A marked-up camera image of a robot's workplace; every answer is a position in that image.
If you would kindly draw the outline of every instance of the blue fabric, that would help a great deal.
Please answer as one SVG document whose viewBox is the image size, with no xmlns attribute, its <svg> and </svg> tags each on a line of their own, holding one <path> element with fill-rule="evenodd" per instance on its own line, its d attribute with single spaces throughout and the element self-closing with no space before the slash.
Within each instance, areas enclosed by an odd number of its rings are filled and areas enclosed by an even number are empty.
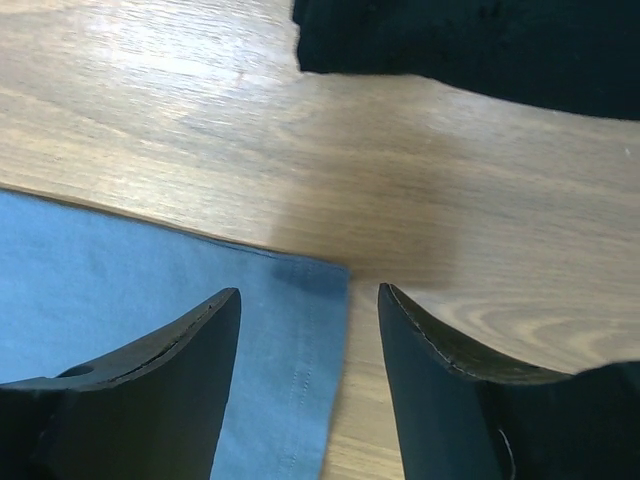
<svg viewBox="0 0 640 480">
<path fill-rule="evenodd" d="M 243 314 L 212 478 L 317 478 L 348 272 L 0 191 L 0 383 L 55 376 L 224 287 Z"/>
</svg>

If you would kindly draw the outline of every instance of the wood grain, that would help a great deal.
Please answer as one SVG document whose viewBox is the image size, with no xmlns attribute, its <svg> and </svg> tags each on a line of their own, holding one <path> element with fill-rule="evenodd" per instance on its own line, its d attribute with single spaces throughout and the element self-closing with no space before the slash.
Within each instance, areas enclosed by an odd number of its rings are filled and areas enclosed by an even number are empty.
<svg viewBox="0 0 640 480">
<path fill-rule="evenodd" d="M 545 367 L 640 358 L 640 125 L 302 76 L 289 3 L 0 0 L 0 184 L 349 265 L 328 479 L 402 477 L 379 281 Z"/>
</svg>

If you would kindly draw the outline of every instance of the tabletop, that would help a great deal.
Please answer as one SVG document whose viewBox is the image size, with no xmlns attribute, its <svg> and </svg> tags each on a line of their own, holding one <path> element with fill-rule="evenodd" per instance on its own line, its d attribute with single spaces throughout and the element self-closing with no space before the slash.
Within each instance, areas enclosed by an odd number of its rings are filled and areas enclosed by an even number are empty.
<svg viewBox="0 0 640 480">
<path fill-rule="evenodd" d="M 640 359 L 640 124 L 301 75 L 289 0 L 0 0 L 0 30 L 0 186 L 352 269 L 324 478 L 402 478 L 381 281 L 541 366 Z"/>
</svg>

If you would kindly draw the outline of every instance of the towel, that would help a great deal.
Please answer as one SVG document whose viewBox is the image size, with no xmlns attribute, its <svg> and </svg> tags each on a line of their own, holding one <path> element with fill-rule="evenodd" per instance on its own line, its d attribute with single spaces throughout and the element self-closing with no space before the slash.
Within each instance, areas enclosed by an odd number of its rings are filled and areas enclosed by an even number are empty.
<svg viewBox="0 0 640 480">
<path fill-rule="evenodd" d="M 295 0 L 304 72 L 414 74 L 640 120 L 637 0 Z"/>
<path fill-rule="evenodd" d="M 242 321 L 214 480 L 320 475 L 346 269 L 0 191 L 0 383 L 56 376 L 225 287 Z"/>
</svg>

